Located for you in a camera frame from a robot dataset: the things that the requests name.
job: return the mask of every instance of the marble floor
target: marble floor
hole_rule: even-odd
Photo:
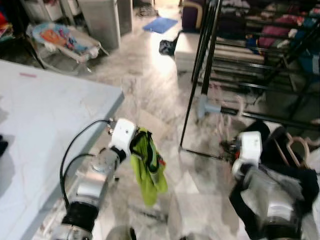
[[[212,240],[248,239],[228,199],[233,186],[229,166],[215,159],[179,152],[191,91],[191,73],[178,74],[174,58],[159,54],[159,42],[173,40],[181,29],[179,9],[175,5],[159,8],[159,14],[179,22],[164,34],[158,34],[142,29],[153,20],[152,17],[135,17],[133,32],[123,36],[120,49],[108,57],[92,60],[89,67],[93,73],[80,76],[123,89],[125,99],[115,117],[127,118],[153,133],[158,150],[167,163],[165,176],[169,186],[168,193],[159,195],[153,208],[146,208],[130,162],[123,163],[116,173],[119,181],[110,187],[96,221],[94,240],[105,239],[111,228],[121,225],[134,227],[139,240],[178,240],[191,232],[209,236]],[[197,92],[183,146],[217,155],[216,116],[207,116],[196,123],[194,106],[198,95]],[[248,124],[244,119],[235,119],[233,123],[232,133]],[[108,139],[107,133],[103,133],[92,151],[99,151]],[[146,217],[137,209],[169,215],[168,223]],[[49,239],[63,215],[60,200],[34,239]]]

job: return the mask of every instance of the black shoe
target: black shoe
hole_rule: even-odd
[[[0,157],[4,154],[7,147],[8,147],[7,141],[0,141]]]

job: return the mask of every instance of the white tabletop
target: white tabletop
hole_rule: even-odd
[[[0,158],[1,240],[25,238],[57,192],[69,142],[111,117],[123,98],[118,87],[0,60],[0,135],[9,142]],[[98,124],[82,135],[68,159],[88,151],[103,129]]]

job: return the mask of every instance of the blue mat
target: blue mat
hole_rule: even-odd
[[[143,27],[143,30],[149,32],[156,32],[158,34],[163,34],[169,28],[177,24],[177,20],[173,20],[165,17],[157,17],[155,20]]]

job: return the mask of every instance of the baby bouncer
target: baby bouncer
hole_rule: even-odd
[[[87,67],[89,59],[95,59],[100,49],[106,55],[109,55],[99,41],[76,30],[73,26],[54,22],[42,23],[33,29],[32,36],[38,43],[44,44],[49,52],[61,52],[76,61],[77,66],[72,71],[65,71],[47,63],[41,54],[38,54],[40,61],[45,67],[62,74],[78,75],[81,69],[87,69],[91,72]]]

